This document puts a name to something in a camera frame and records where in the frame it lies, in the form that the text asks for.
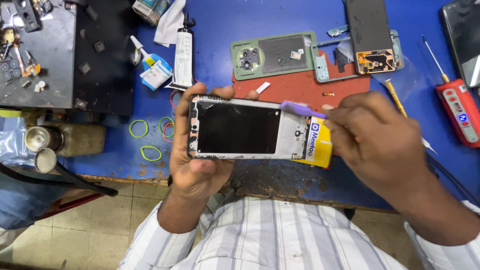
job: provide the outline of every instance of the green rubber band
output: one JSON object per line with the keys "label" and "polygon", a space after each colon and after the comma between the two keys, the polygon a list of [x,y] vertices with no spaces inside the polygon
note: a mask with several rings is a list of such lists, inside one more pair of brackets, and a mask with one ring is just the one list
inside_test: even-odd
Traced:
{"label": "green rubber band", "polygon": [[162,124],[162,121],[163,121],[164,119],[170,120],[170,121],[172,122],[172,124],[173,124],[173,128],[175,128],[175,122],[173,121],[173,119],[171,119],[171,118],[168,117],[168,116],[162,117],[162,119],[160,119],[160,121],[158,121],[158,130],[160,131],[160,133],[161,133],[163,136],[165,136],[165,138],[170,138],[170,137],[172,137],[173,134],[175,133],[175,130],[172,132],[172,134],[170,134],[170,135],[168,135],[168,136],[165,135],[165,134],[163,133],[163,131],[162,131],[162,125],[161,125],[161,124]]}
{"label": "green rubber band", "polygon": [[[148,159],[148,158],[145,156],[145,154],[144,154],[144,148],[153,148],[153,149],[157,150],[157,151],[160,153],[160,157],[159,157],[158,159],[156,159],[156,160]],[[158,148],[156,148],[155,146],[142,146],[142,147],[140,148],[140,151],[142,152],[143,158],[146,159],[146,160],[148,160],[148,161],[157,161],[157,160],[159,160],[159,159],[162,158],[162,152],[161,152]]]}
{"label": "green rubber band", "polygon": [[[145,134],[143,134],[142,136],[135,136],[135,135],[133,135],[132,126],[133,126],[133,124],[135,124],[136,122],[143,122],[143,123],[145,124]],[[128,128],[128,130],[130,131],[130,134],[131,134],[133,137],[135,137],[135,138],[141,138],[141,137],[147,135],[147,133],[148,133],[148,124],[147,124],[147,122],[145,122],[145,120],[135,120],[135,121],[133,121],[133,122],[130,124],[130,127]]]}

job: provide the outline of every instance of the striped shirt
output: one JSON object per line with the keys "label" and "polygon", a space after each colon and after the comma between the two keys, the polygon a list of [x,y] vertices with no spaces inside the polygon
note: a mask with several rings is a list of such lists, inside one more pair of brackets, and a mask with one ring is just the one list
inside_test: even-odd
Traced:
{"label": "striped shirt", "polygon": [[[158,225],[161,205],[138,227],[119,270],[406,269],[332,207],[216,194],[197,229],[174,234]],[[422,239],[407,222],[405,229],[425,269],[480,270],[480,237],[440,246]],[[203,240],[191,250],[197,230]]]}

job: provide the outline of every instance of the black cable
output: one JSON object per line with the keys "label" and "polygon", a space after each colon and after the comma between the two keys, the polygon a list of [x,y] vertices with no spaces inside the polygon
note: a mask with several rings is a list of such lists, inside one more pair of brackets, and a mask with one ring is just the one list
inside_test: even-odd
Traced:
{"label": "black cable", "polygon": [[118,191],[109,188],[109,187],[104,187],[104,186],[98,186],[93,183],[90,183],[88,181],[85,181],[83,178],[80,176],[74,174],[73,172],[67,170],[63,165],[61,165],[59,162],[57,162],[57,165],[55,166],[55,170],[60,173],[65,179],[67,179],[69,182],[75,183],[77,186],[81,186],[82,188],[85,189],[90,189],[92,191],[95,191],[100,194],[105,194],[110,197],[115,197],[118,195]]}
{"label": "black cable", "polygon": [[440,169],[447,177],[447,179],[460,191],[468,194],[478,206],[480,206],[479,200],[458,180],[447,168],[445,168],[438,160],[433,158],[429,153],[427,153],[427,160],[432,165],[435,165],[438,169]]}
{"label": "black cable", "polygon": [[0,172],[5,174],[6,176],[8,176],[10,178],[13,178],[17,181],[24,182],[24,183],[84,189],[83,187],[79,187],[74,183],[42,180],[42,179],[37,179],[37,178],[30,177],[30,176],[26,176],[26,175],[20,174],[20,173],[14,171],[14,170],[8,168],[7,166],[5,166],[1,163],[0,163]]}

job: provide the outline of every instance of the purple brush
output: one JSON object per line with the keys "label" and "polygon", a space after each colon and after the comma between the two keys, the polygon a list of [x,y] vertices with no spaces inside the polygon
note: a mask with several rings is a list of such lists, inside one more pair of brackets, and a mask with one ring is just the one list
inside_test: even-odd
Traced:
{"label": "purple brush", "polygon": [[290,101],[282,102],[280,108],[282,109],[282,111],[293,113],[299,116],[315,116],[318,118],[327,119],[327,116],[323,113],[314,112],[310,107],[296,104]]}

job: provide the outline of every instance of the screwdriver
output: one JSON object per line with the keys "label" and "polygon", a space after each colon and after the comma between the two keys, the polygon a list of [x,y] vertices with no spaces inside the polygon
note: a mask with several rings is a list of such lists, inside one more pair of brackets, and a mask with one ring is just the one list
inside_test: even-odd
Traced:
{"label": "screwdriver", "polygon": [[457,136],[460,141],[468,147],[480,147],[480,113],[471,94],[468,92],[462,79],[450,82],[430,49],[427,39],[423,35],[422,38],[435,60],[438,69],[442,73],[442,81],[444,84],[438,85],[435,91],[442,101],[442,105],[454,126]]}
{"label": "screwdriver", "polygon": [[[396,95],[395,88],[393,87],[393,84],[392,84],[392,79],[385,80],[385,81],[382,82],[382,84],[388,89],[388,92],[390,92],[390,95],[392,96],[393,101],[395,102],[396,107],[398,108],[400,113],[403,114],[403,116],[408,117],[407,112],[403,108],[402,103],[400,102],[400,100],[398,99],[398,96]],[[435,152],[435,150],[433,150],[430,143],[427,142],[427,140],[425,140],[423,137],[421,139],[421,142],[426,148],[430,149],[431,151],[433,151],[438,156],[437,152]]]}

